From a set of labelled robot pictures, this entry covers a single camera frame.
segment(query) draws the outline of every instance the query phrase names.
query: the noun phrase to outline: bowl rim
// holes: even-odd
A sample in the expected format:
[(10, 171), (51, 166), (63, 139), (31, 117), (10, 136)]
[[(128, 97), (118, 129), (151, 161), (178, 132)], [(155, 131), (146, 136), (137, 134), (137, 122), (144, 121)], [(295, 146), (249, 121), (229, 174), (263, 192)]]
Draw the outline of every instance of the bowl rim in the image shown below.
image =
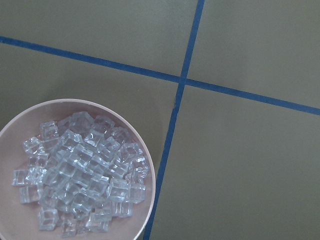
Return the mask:
[[(6, 130), (20, 117), (22, 117), (23, 115), (25, 115), (28, 112), (33, 111), (34, 109), (37, 109), (39, 107), (43, 107), (45, 105), (50, 105), (50, 104), (56, 104), (56, 103), (63, 103), (63, 102), (71, 102), (71, 103), (80, 103), (80, 104), (87, 104), (87, 105), (92, 105), (94, 107), (100, 108), (102, 110), (107, 111), (108, 113), (114, 115), (116, 118), (118, 118), (119, 120), (121, 120), (125, 125), (127, 125), (128, 128), (130, 128), (130, 130), (135, 134), (135, 136), (138, 138), (139, 142), (141, 143), (142, 147), (145, 149), (145, 154), (147, 155), (148, 159), (149, 159), (149, 164), (150, 164), (150, 170), (151, 170), (151, 175), (152, 175), (152, 196), (151, 196), (151, 204), (148, 210), (148, 214), (144, 220), (144, 223), (141, 227), (141, 229), (139, 230), (139, 232), (137, 233), (137, 235), (133, 238), (134, 240), (136, 240), (140, 234), (142, 233), (142, 231), (144, 230), (144, 228), (146, 227), (146, 224), (150, 218), (154, 203), (155, 203), (155, 196), (156, 196), (156, 174), (155, 174), (155, 168), (153, 165), (153, 161), (150, 155), (150, 152), (147, 148), (147, 145), (145, 144), (144, 140), (142, 139), (142, 137), (140, 136), (140, 134), (137, 132), (137, 130), (126, 120), (124, 119), (121, 115), (119, 115), (118, 113), (116, 113), (115, 111), (111, 110), (110, 108), (103, 106), (101, 104), (92, 102), (92, 101), (88, 101), (88, 100), (83, 100), (83, 99), (76, 99), (76, 98), (61, 98), (61, 99), (54, 99), (54, 100), (49, 100), (49, 101), (44, 101), (41, 103), (38, 103), (36, 105), (33, 105), (27, 109), (25, 109), (24, 111), (20, 112), (18, 115), (16, 115), (14, 118), (12, 118), (4, 127), (3, 129), (0, 131), (0, 138), (2, 137), (2, 135), (4, 134), (4, 132), (6, 132)], [(1, 239), (5, 240), (4, 236), (2, 236), (1, 232), (0, 232), (0, 237)]]

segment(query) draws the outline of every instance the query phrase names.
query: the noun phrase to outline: bowl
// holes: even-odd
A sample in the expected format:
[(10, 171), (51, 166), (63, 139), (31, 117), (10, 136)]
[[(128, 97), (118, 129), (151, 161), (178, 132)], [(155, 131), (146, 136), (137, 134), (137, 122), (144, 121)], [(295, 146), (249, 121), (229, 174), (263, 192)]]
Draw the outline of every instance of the bowl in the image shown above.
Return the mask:
[(1, 240), (60, 240), (62, 228), (39, 231), (37, 203), (20, 204), (19, 187), (12, 186), (13, 170), (26, 168), (27, 155), (22, 142), (39, 133), (40, 123), (62, 120), (75, 112), (87, 111), (92, 117), (111, 118), (116, 126), (129, 130), (139, 143), (150, 167), (144, 179), (145, 200), (134, 204), (133, 215), (113, 217), (106, 233), (83, 233), (72, 240), (135, 240), (143, 231), (155, 199), (156, 178), (150, 153), (138, 132), (119, 114), (94, 102), (80, 99), (57, 99), (28, 108), (13, 118), (0, 132), (0, 239)]

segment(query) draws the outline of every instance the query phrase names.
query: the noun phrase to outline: clear plastic ice cube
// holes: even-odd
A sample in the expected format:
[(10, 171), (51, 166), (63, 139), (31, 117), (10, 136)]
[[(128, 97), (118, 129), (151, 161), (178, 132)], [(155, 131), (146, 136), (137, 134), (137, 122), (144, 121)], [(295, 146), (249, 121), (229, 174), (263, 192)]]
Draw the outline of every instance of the clear plastic ice cube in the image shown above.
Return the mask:
[(88, 135), (83, 139), (83, 141), (96, 147), (101, 139), (104, 139), (103, 133), (90, 129)]
[(72, 214), (79, 221), (87, 218), (89, 216), (89, 213), (90, 213), (90, 211), (87, 211), (87, 210), (83, 210), (83, 209), (76, 208), (76, 207), (72, 208)]
[(92, 175), (85, 171), (85, 169), (76, 169), (75, 173), (72, 176), (72, 181), (74, 181), (76, 184), (81, 185), (84, 188), (87, 188), (90, 180), (92, 178)]
[(49, 153), (58, 143), (59, 137), (50, 138), (42, 141), (42, 145), (46, 153)]
[(128, 173), (124, 176), (128, 184), (141, 184), (144, 185), (144, 179), (134, 173)]
[(40, 124), (40, 134), (43, 140), (59, 137), (58, 127), (55, 121), (47, 121)]
[(90, 161), (91, 157), (93, 156), (93, 152), (81, 144), (78, 144), (69, 159), (75, 166), (83, 168), (86, 164)]
[(89, 220), (89, 216), (84, 217), (82, 220), (78, 220), (77, 233), (84, 234), (89, 232), (89, 229), (86, 228), (86, 224)]
[(93, 123), (94, 119), (86, 111), (75, 112), (72, 114), (69, 129), (77, 134), (85, 136)]
[(49, 185), (52, 188), (59, 189), (66, 184), (70, 179), (69, 176), (59, 173), (54, 168), (49, 169), (42, 177), (42, 183)]
[(112, 202), (107, 199), (98, 199), (94, 208), (95, 220), (98, 222), (107, 222), (112, 220)]
[(52, 149), (52, 151), (58, 152), (58, 150), (65, 150), (72, 152), (77, 144), (83, 143), (82, 136), (69, 129), (59, 138), (58, 143)]
[(105, 171), (106, 176), (110, 176), (116, 179), (123, 179), (124, 176), (129, 172), (129, 166), (121, 163), (117, 154), (115, 154), (112, 164)]
[(22, 186), (19, 189), (20, 203), (28, 204), (37, 202), (43, 193), (42, 185)]
[(106, 233), (108, 231), (109, 222), (108, 221), (96, 221), (95, 213), (90, 213), (89, 220), (85, 227), (93, 233)]
[(91, 196), (100, 197), (109, 185), (109, 177), (102, 176), (100, 178), (92, 178), (87, 188), (87, 193)]
[(110, 131), (110, 136), (114, 138), (114, 140), (116, 140), (119, 144), (124, 144), (124, 143), (131, 143), (132, 142), (132, 137), (130, 132), (121, 127), (114, 127), (111, 131)]
[(59, 220), (58, 211), (54, 208), (41, 208), (38, 213), (38, 227), (40, 231), (53, 231)]
[(68, 116), (60, 121), (58, 121), (57, 123), (57, 127), (58, 127), (58, 134), (59, 136), (61, 136), (62, 134), (65, 133), (65, 131), (69, 128), (70, 122), (71, 122), (72, 118), (71, 116)]
[(46, 164), (45, 164), (45, 168), (46, 169), (51, 169), (51, 168), (54, 168), (58, 165), (58, 160), (55, 156), (50, 156), (49, 159), (46, 161)]
[(118, 143), (112, 136), (105, 140), (101, 140), (97, 145), (98, 152), (101, 153), (105, 159), (109, 162), (116, 151), (120, 148)]
[(66, 204), (63, 200), (57, 199), (55, 208), (64, 213), (71, 213), (72, 207), (71, 204)]
[(145, 178), (149, 173), (146, 158), (144, 156), (133, 158), (130, 164), (130, 171), (140, 178)]
[(79, 209), (83, 212), (90, 212), (94, 207), (95, 199), (88, 196), (87, 190), (82, 188), (79, 193), (77, 193), (71, 204), (72, 208)]
[(29, 167), (28, 175), (25, 177), (26, 180), (30, 181), (33, 185), (42, 184), (42, 179), (47, 170), (41, 166)]
[(29, 167), (45, 167), (49, 159), (49, 154), (33, 155), (28, 158)]
[(86, 165), (86, 168), (94, 171), (96, 167), (101, 165), (104, 168), (104, 170), (106, 170), (110, 166), (111, 163), (112, 163), (112, 160), (106, 161), (103, 155), (97, 153), (92, 156), (92, 158), (90, 159), (90, 161)]
[(24, 151), (30, 156), (45, 153), (45, 148), (42, 145), (42, 142), (35, 136), (24, 141), (22, 145), (23, 145)]
[(106, 190), (106, 196), (110, 201), (121, 203), (125, 201), (128, 194), (129, 185), (124, 179), (111, 178)]
[(77, 234), (78, 221), (67, 219), (62, 224), (62, 238), (74, 237)]
[(71, 178), (76, 171), (76, 167), (67, 161), (61, 161), (57, 166), (56, 170), (63, 175)]
[(136, 142), (122, 144), (119, 152), (123, 162), (129, 161), (130, 159), (139, 157), (143, 154), (142, 149)]
[(12, 178), (12, 186), (26, 186), (32, 183), (26, 179), (29, 170), (14, 170)]
[(39, 204), (43, 208), (55, 208), (57, 204), (57, 198), (54, 196), (56, 190), (52, 187), (46, 186), (43, 190), (43, 194), (40, 197)]
[(80, 188), (75, 183), (67, 182), (61, 189), (57, 190), (54, 195), (65, 204), (69, 204), (79, 192)]
[(128, 203), (138, 204), (144, 201), (146, 198), (146, 186), (137, 183), (130, 183), (129, 190), (125, 201)]
[(115, 126), (115, 122), (107, 116), (98, 115), (95, 117), (92, 128), (102, 134), (106, 134)]
[(75, 220), (75, 216), (72, 212), (58, 212), (59, 220), (56, 222), (56, 226), (60, 227), (67, 220)]
[(131, 202), (112, 202), (112, 216), (119, 218), (131, 217), (133, 204)]

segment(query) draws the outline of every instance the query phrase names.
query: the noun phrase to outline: blue tape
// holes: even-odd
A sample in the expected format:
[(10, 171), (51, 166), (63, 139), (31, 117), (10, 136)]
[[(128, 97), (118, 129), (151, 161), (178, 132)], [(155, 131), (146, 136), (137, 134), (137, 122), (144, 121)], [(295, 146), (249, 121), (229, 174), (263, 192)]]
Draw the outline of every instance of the blue tape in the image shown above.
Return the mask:
[(204, 4), (205, 4), (205, 0), (199, 0), (196, 6), (192, 28), (190, 32), (190, 37), (189, 37), (189, 42), (186, 47), (186, 52), (185, 52), (183, 66), (182, 66), (181, 75), (180, 75), (181, 78), (184, 78), (184, 79), (186, 79), (188, 76), (191, 57), (195, 47), (195, 42), (196, 42), (197, 33), (199, 29), (202, 10), (204, 9)]
[(39, 44), (27, 42), (27, 41), (21, 41), (21, 40), (9, 38), (9, 37), (0, 36), (0, 43), (13, 45), (13, 46), (17, 46), (25, 49), (35, 50), (38, 52), (52, 54), (52, 55), (56, 55), (56, 56), (60, 56), (68, 59), (74, 59), (74, 60), (78, 60), (78, 61), (82, 61), (90, 64), (105, 66), (108, 68), (123, 70), (126, 72), (140, 74), (140, 75), (144, 75), (144, 76), (148, 76), (156, 79), (162, 79), (169, 82), (178, 83), (180, 80), (178, 76), (174, 76), (171, 74), (167, 74), (159, 71), (153, 71), (153, 70), (131, 66), (127, 64), (122, 64), (119, 62), (105, 60), (98, 57), (87, 56), (87, 55), (83, 55), (83, 54), (75, 53), (71, 51), (65, 51), (65, 50), (61, 50), (61, 49), (57, 49), (49, 46), (43, 46), (43, 45), (39, 45)]
[(182, 97), (184, 94), (186, 79), (188, 76), (188, 71), (189, 71), (189, 67), (190, 67), (190, 63), (191, 63), (191, 57), (192, 57), (192, 53), (193, 53), (196, 38), (197, 38), (197, 33), (198, 33), (198, 29), (199, 29), (199, 24), (200, 24), (200, 19), (201, 19), (201, 15), (202, 15), (202, 10), (204, 8), (204, 4), (205, 4), (205, 0), (199, 0), (197, 3), (196, 9), (195, 9), (192, 28), (190, 31), (189, 41), (188, 41), (188, 45), (186, 48), (183, 66), (182, 66), (182, 70), (181, 70), (180, 83), (178, 85), (178, 88), (177, 88), (177, 91), (175, 94), (174, 108), (171, 113), (169, 128), (168, 128), (168, 132), (166, 134), (164, 148), (163, 148), (162, 157), (161, 157), (161, 162), (160, 162), (160, 166), (159, 166), (159, 170), (158, 170), (158, 175), (156, 178), (155, 198), (154, 198), (153, 209), (151, 211), (149, 221), (147, 222), (147, 224), (145, 226), (143, 240), (150, 239), (151, 230), (152, 230), (152, 227), (154, 224), (156, 210), (157, 210), (159, 196), (160, 196), (160, 191), (161, 191), (162, 183), (163, 183), (164, 176), (165, 176), (165, 171), (166, 171), (166, 166), (167, 166), (167, 162), (168, 162), (171, 143), (172, 143), (172, 140), (174, 137), (177, 117), (178, 117)]
[(312, 106), (306, 106), (306, 105), (302, 105), (302, 104), (298, 104), (298, 103), (294, 103), (294, 102), (290, 102), (290, 101), (284, 101), (284, 100), (280, 100), (280, 99), (273, 98), (273, 97), (263, 96), (263, 95), (259, 95), (259, 94), (255, 94), (255, 93), (236, 90), (233, 88), (214, 85), (214, 84), (210, 84), (210, 83), (206, 83), (206, 82), (202, 82), (202, 81), (196, 81), (196, 80), (192, 80), (192, 79), (187, 79), (185, 84), (188, 86), (206, 89), (206, 90), (210, 90), (210, 91), (214, 91), (214, 92), (218, 92), (218, 93), (222, 93), (222, 94), (232, 95), (232, 96), (236, 96), (239, 98), (244, 98), (244, 99), (249, 99), (249, 100), (253, 100), (253, 101), (257, 101), (257, 102), (261, 102), (261, 103), (271, 104), (271, 105), (275, 105), (275, 106), (279, 106), (279, 107), (283, 107), (283, 108), (287, 108), (287, 109), (293, 109), (293, 110), (297, 110), (297, 111), (301, 111), (301, 112), (305, 112), (305, 113), (309, 113), (309, 114), (320, 115), (319, 108), (312, 107)]
[(158, 201), (159, 201), (160, 191), (161, 191), (162, 183), (163, 183), (163, 180), (164, 180), (167, 161), (168, 161), (168, 157), (169, 157), (169, 152), (170, 152), (170, 148), (171, 148), (172, 139), (173, 139), (174, 132), (175, 132), (177, 117), (178, 117), (178, 113), (179, 113), (180, 104), (181, 104), (182, 96), (183, 96), (183, 93), (184, 93), (184, 89), (185, 89), (185, 81), (179, 83), (177, 91), (176, 91), (175, 104), (174, 104), (174, 108), (173, 108), (172, 113), (171, 113), (171, 118), (170, 118), (170, 122), (169, 122), (169, 128), (168, 128), (168, 132), (166, 134), (166, 138), (165, 138), (165, 142), (164, 142), (164, 148), (163, 148), (162, 157), (161, 157), (161, 162), (160, 162), (160, 166), (159, 166), (159, 170), (158, 170), (158, 174), (157, 174), (157, 178), (156, 178), (156, 182), (155, 182), (154, 204), (153, 204), (153, 208), (152, 208), (152, 211), (151, 211), (150, 218), (149, 218), (149, 220), (148, 220), (148, 222), (147, 222), (147, 224), (145, 226), (145, 229), (144, 229), (143, 240), (149, 240), (150, 239), (151, 230), (152, 230), (152, 226), (153, 226), (154, 220), (155, 220), (155, 215), (156, 215), (157, 205), (158, 205)]

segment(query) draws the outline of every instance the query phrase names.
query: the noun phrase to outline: ice cube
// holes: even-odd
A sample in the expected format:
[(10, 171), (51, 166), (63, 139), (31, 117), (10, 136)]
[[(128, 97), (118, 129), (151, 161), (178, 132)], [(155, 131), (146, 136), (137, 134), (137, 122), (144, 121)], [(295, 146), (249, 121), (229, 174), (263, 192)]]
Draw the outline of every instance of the ice cube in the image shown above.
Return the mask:
[(30, 156), (28, 158), (29, 167), (45, 167), (47, 165), (48, 158), (49, 158), (48, 153)]
[(88, 220), (89, 220), (89, 216), (84, 217), (82, 220), (78, 220), (78, 227), (77, 227), (78, 234), (84, 234), (89, 232), (89, 229), (86, 228), (86, 224)]
[(44, 147), (45, 152), (49, 153), (51, 149), (53, 149), (57, 145), (58, 141), (59, 137), (43, 140), (42, 145)]
[(121, 163), (117, 154), (115, 154), (112, 162), (113, 164), (105, 171), (105, 175), (116, 179), (123, 179), (129, 171), (129, 166)]
[(106, 158), (104, 155), (96, 153), (92, 156), (91, 161), (98, 163), (99, 165), (103, 166), (104, 168), (108, 168), (112, 163), (112, 159)]
[(73, 182), (67, 182), (61, 189), (54, 194), (65, 204), (71, 203), (75, 195), (80, 192), (80, 188)]
[(131, 143), (132, 142), (132, 137), (129, 131), (121, 126), (114, 127), (110, 131), (110, 136), (114, 138), (119, 144), (123, 143)]
[(45, 168), (51, 169), (58, 165), (58, 160), (55, 156), (50, 156), (49, 159), (46, 161)]
[(61, 199), (57, 199), (56, 200), (55, 208), (58, 209), (61, 212), (64, 212), (64, 213), (71, 213), (71, 211), (72, 211), (71, 204), (70, 203), (66, 204)]
[(26, 186), (31, 185), (32, 183), (26, 179), (28, 176), (29, 170), (14, 170), (12, 178), (12, 186)]
[(146, 158), (144, 156), (133, 158), (130, 164), (130, 171), (140, 178), (145, 178), (149, 172)]
[(131, 217), (133, 204), (131, 202), (112, 202), (112, 216), (119, 218)]
[(146, 198), (146, 186), (142, 184), (130, 183), (129, 190), (125, 201), (127, 203), (138, 204), (144, 201)]
[(76, 219), (67, 219), (62, 224), (62, 238), (74, 237), (77, 234), (78, 222)]
[(94, 119), (86, 111), (72, 114), (69, 129), (85, 137), (94, 123)]
[(87, 188), (90, 180), (92, 178), (92, 175), (85, 171), (84, 168), (82, 169), (76, 169), (75, 173), (72, 176), (72, 181), (74, 181), (76, 184), (81, 185), (84, 188)]
[(23, 142), (24, 151), (32, 156), (38, 154), (45, 154), (45, 148), (42, 145), (42, 142), (35, 136)]
[(75, 220), (75, 216), (72, 212), (58, 212), (59, 220), (56, 222), (56, 226), (60, 227), (64, 224), (65, 221)]
[(87, 190), (82, 188), (81, 191), (75, 195), (71, 206), (74, 209), (79, 209), (83, 212), (89, 213), (94, 207), (94, 204), (95, 199), (91, 196), (88, 196)]
[(55, 121), (47, 121), (40, 124), (40, 134), (43, 140), (59, 137), (58, 127)]
[(69, 128), (71, 120), (72, 120), (71, 116), (68, 116), (68, 117), (62, 119), (61, 121), (58, 121), (57, 126), (58, 126), (59, 136), (64, 134), (65, 131)]
[(90, 211), (83, 210), (77, 207), (72, 208), (72, 214), (75, 216), (75, 218), (79, 221), (87, 218), (89, 216)]
[(96, 147), (101, 139), (104, 139), (103, 133), (90, 129), (88, 135), (83, 139), (83, 141)]
[(95, 201), (94, 208), (95, 220), (98, 222), (107, 222), (112, 219), (112, 202), (107, 199), (98, 199)]
[(139, 157), (143, 154), (143, 151), (136, 142), (124, 143), (120, 147), (119, 152), (122, 162), (129, 161), (130, 159)]
[(54, 208), (41, 208), (38, 214), (40, 231), (53, 231), (59, 219), (58, 211)]
[(108, 226), (108, 221), (96, 221), (94, 212), (90, 213), (89, 220), (85, 225), (93, 233), (105, 233), (108, 231)]
[(51, 186), (52, 188), (62, 188), (68, 182), (70, 177), (59, 173), (57, 170), (51, 168), (42, 177), (42, 183)]
[(81, 135), (67, 129), (51, 151), (58, 152), (58, 150), (65, 150), (72, 152), (75, 146), (81, 143), (83, 143)]
[(42, 185), (22, 186), (19, 189), (20, 203), (28, 204), (37, 202), (43, 193)]
[(115, 126), (115, 122), (107, 116), (96, 116), (92, 128), (102, 134), (107, 133)]
[(76, 171), (76, 167), (67, 161), (61, 161), (57, 166), (56, 170), (67, 177), (72, 177)]
[(97, 145), (98, 152), (101, 153), (108, 162), (119, 148), (120, 143), (115, 141), (112, 136), (108, 137), (106, 140), (101, 140)]
[(43, 208), (55, 208), (57, 204), (57, 198), (54, 196), (56, 190), (52, 187), (46, 186), (43, 190), (43, 194), (40, 197), (39, 204)]
[(30, 181), (33, 185), (42, 184), (42, 179), (47, 170), (41, 166), (29, 167), (28, 175), (25, 177), (26, 180)]
[(123, 202), (128, 194), (129, 186), (126, 180), (112, 178), (106, 189), (106, 196), (110, 201)]
[(93, 154), (91, 150), (78, 144), (69, 159), (73, 162), (73, 165), (83, 168), (90, 161)]
[(109, 177), (102, 176), (100, 178), (92, 178), (87, 188), (88, 194), (91, 196), (101, 196), (109, 185)]

